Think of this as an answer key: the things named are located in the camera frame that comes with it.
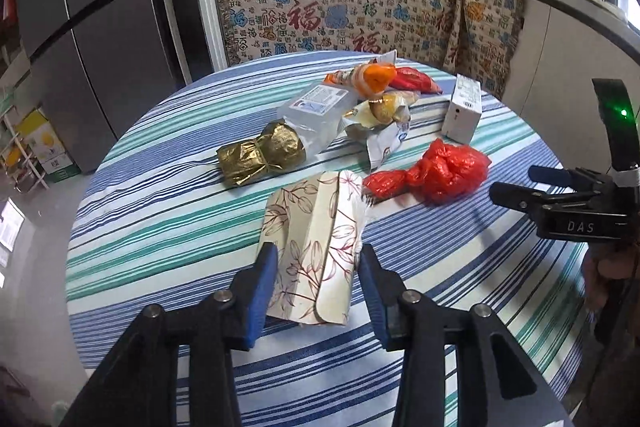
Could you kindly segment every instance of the floor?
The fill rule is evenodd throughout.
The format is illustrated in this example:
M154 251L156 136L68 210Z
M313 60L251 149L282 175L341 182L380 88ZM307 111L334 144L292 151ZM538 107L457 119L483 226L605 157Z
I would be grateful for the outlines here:
M71 403L86 381L66 312L65 261L89 181L90 176L79 175L49 190L19 194L0 180L0 198L10 196L28 220L0 289L0 361L27 386L38 406L36 416L47 423L53 404Z

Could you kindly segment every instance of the white box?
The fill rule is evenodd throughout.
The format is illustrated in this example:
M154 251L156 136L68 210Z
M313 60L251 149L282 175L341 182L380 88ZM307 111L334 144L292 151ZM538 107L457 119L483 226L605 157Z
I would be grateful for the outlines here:
M442 135L456 142L469 144L481 116L480 82L459 74L442 124Z
M60 169L64 169L65 167L68 167L72 163L73 162L71 161L71 158L69 158L69 155L66 152L63 152L62 154L46 162L41 162L42 168L47 174L53 174L54 172L59 171Z

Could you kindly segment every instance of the white cabinet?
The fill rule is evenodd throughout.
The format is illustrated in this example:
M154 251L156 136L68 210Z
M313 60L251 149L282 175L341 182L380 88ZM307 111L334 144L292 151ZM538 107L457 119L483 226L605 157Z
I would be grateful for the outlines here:
M638 112L640 66L595 30L552 8L538 70L520 115L564 166L606 171L609 145L592 78L622 79Z
M502 96L502 103L520 114L540 61L545 42L546 26L551 6L537 0L526 0L524 25L518 37L516 51L511 58L510 73Z

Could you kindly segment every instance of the plastic bag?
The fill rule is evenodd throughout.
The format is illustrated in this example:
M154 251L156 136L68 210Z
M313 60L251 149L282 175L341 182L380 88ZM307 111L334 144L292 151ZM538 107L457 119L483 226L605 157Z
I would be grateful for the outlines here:
M441 93L440 86L426 73L415 68L396 68L396 76L389 83L394 89L409 89L423 94Z
M491 160L473 147L438 138L410 169L376 172L365 178L364 185L380 200L414 190L425 200L442 204L478 190L489 165Z

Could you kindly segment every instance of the kitchen counter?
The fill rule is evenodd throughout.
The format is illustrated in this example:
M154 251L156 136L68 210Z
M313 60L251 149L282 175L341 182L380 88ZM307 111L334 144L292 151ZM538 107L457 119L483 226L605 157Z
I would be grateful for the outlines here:
M640 35L591 0L538 0L594 29L640 64Z

